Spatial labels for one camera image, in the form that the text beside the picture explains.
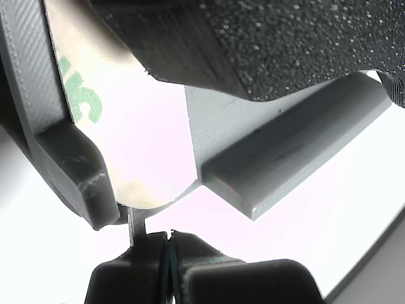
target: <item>black textured surface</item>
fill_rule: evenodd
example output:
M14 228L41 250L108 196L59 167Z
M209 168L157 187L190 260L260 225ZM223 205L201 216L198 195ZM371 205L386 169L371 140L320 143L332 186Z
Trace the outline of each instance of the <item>black textured surface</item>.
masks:
M70 210L97 230L115 223L104 160L70 116L44 1L0 0L0 40L8 130Z
M163 269L166 244L165 232L150 234L122 256L97 266L85 304L163 304L161 283L167 284L168 275Z
M185 276L187 304L322 304L314 279L290 260L196 267Z
M403 0L90 1L159 80L267 101L377 69L403 105Z
M208 0L200 9L253 99L357 70L404 75L402 0Z
M174 231L170 239L170 263L176 303L184 302L184 275L192 267L219 263L244 263L230 258L194 234Z

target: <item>gray 3d printed part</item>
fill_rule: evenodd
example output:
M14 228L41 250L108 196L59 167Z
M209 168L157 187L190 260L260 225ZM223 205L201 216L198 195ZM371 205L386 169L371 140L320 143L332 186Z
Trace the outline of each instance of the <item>gray 3d printed part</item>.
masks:
M10 134L70 210L95 230L114 224L120 212L106 166L72 122L43 0L0 0L0 55L1 87L19 120L5 125Z
M202 166L202 183L257 219L390 106L362 73L333 81Z

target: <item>curved plastic piece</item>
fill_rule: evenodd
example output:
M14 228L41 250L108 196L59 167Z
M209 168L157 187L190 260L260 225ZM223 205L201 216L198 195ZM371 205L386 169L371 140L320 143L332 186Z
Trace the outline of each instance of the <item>curved plastic piece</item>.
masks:
M120 212L104 160L72 122L43 0L0 0L0 41L4 85L23 131L16 134L31 162L94 229L115 223Z

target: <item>white background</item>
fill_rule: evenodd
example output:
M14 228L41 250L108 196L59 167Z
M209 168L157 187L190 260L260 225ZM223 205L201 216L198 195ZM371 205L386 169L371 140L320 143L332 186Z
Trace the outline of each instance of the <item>white background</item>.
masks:
M247 262L292 258L327 295L405 202L404 121L389 108L255 223L200 188L148 231L193 232ZM3 131L0 168L0 303L83 303L92 269L127 249L127 226L92 231Z

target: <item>black foam pad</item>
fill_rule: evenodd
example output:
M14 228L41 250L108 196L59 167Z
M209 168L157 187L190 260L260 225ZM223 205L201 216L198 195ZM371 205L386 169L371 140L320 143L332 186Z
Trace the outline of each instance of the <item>black foam pad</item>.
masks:
M90 0L156 79L269 101L377 69L404 104L404 0Z

